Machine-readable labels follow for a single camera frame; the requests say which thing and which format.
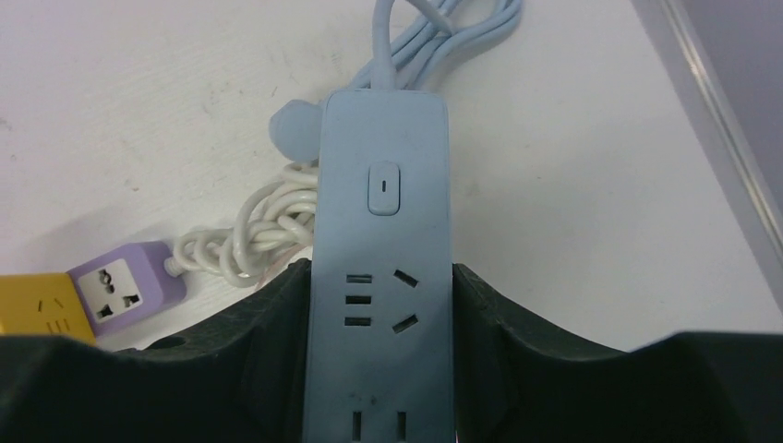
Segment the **purple power strip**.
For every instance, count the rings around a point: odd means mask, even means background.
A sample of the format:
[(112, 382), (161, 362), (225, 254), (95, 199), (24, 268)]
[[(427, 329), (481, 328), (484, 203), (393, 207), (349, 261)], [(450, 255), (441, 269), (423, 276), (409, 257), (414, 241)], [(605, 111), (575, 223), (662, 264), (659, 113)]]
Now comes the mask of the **purple power strip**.
[(184, 279), (164, 267), (171, 257), (161, 241), (130, 243), (66, 272), (95, 336), (115, 333), (185, 299)]

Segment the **light blue power strip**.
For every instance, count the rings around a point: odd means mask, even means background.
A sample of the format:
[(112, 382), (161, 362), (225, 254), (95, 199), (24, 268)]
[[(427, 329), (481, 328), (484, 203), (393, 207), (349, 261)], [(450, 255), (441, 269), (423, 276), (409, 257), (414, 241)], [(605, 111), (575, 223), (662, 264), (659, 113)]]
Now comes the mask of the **light blue power strip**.
[(455, 439), (450, 143), (444, 101), (325, 102), (302, 438)]

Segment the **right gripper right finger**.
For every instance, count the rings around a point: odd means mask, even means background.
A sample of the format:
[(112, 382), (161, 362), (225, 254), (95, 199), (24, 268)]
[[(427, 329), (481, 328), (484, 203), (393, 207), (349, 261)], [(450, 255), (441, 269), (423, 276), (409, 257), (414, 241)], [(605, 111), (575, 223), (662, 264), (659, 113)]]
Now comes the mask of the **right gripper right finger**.
[(453, 269), (462, 442), (778, 442), (782, 339), (681, 332), (626, 353)]

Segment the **yellow cube socket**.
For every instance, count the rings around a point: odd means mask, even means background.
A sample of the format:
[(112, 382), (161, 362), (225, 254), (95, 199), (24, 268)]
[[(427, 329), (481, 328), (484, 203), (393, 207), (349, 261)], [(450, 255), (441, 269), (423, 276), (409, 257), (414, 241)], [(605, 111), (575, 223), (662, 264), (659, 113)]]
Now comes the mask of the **yellow cube socket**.
[(1, 277), (3, 335), (63, 335), (96, 343), (74, 283), (65, 273)]

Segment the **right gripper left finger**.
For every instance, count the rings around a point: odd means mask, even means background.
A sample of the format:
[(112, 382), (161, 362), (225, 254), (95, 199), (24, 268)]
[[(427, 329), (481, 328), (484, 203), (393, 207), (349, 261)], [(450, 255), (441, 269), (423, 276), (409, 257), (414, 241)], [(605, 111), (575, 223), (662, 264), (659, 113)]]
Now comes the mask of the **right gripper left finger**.
[(297, 442), (311, 264), (144, 350), (1, 340), (5, 442)]

